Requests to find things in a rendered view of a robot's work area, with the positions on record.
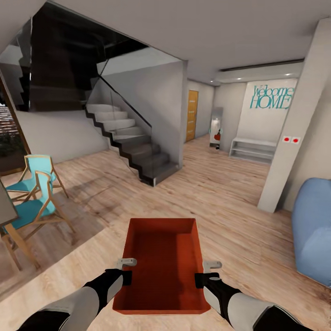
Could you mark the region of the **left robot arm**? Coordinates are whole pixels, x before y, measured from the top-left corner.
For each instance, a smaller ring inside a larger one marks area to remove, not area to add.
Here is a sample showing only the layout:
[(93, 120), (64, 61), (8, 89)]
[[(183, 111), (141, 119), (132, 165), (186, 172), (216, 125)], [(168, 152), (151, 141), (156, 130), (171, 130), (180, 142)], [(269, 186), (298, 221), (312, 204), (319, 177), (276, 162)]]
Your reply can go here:
[(52, 302), (31, 315), (16, 331), (86, 331), (92, 321), (116, 296), (123, 285), (131, 285), (134, 258), (120, 258), (116, 268), (87, 282), (76, 292)]

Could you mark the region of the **storage box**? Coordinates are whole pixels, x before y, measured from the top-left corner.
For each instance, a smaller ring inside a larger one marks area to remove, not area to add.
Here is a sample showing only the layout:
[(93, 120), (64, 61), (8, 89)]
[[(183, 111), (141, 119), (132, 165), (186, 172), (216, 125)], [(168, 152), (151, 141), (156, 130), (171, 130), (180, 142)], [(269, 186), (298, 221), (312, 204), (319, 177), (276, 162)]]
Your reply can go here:
[(114, 297), (124, 315), (203, 314), (211, 309), (195, 273), (203, 259), (195, 218), (131, 218), (123, 258), (134, 258), (131, 285)]

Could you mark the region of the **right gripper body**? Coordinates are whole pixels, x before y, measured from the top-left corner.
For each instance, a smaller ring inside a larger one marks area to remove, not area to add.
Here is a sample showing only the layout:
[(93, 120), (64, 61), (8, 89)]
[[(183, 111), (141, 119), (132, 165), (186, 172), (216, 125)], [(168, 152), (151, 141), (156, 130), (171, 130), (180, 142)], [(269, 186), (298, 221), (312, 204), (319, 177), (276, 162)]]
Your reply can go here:
[(210, 274), (204, 274), (202, 273), (195, 273), (195, 283), (196, 283), (196, 287), (198, 289), (204, 288), (204, 286), (206, 284), (204, 284), (204, 280), (206, 280), (207, 277), (209, 276), (216, 276), (218, 278), (220, 278), (219, 273), (218, 272), (214, 272), (214, 273), (210, 273)]

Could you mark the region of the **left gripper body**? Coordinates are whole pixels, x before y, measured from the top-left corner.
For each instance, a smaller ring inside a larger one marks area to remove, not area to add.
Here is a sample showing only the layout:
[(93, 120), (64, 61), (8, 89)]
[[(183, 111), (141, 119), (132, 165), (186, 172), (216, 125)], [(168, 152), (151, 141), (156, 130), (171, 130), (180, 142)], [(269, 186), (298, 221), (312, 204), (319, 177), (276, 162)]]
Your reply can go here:
[(119, 272), (123, 275), (123, 284), (122, 285), (131, 285), (132, 271), (119, 270)]

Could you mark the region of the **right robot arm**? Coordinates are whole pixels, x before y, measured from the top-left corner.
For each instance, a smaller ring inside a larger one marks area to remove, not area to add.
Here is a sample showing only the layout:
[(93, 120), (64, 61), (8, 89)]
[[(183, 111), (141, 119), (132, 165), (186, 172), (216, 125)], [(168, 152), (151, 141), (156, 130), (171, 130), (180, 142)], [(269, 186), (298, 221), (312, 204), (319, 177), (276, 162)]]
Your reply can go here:
[(305, 327), (292, 313), (278, 304), (250, 297), (238, 288), (222, 282), (218, 272), (220, 261), (203, 261), (202, 273), (195, 273), (198, 289), (204, 289), (207, 303), (214, 308), (235, 331), (313, 331)]

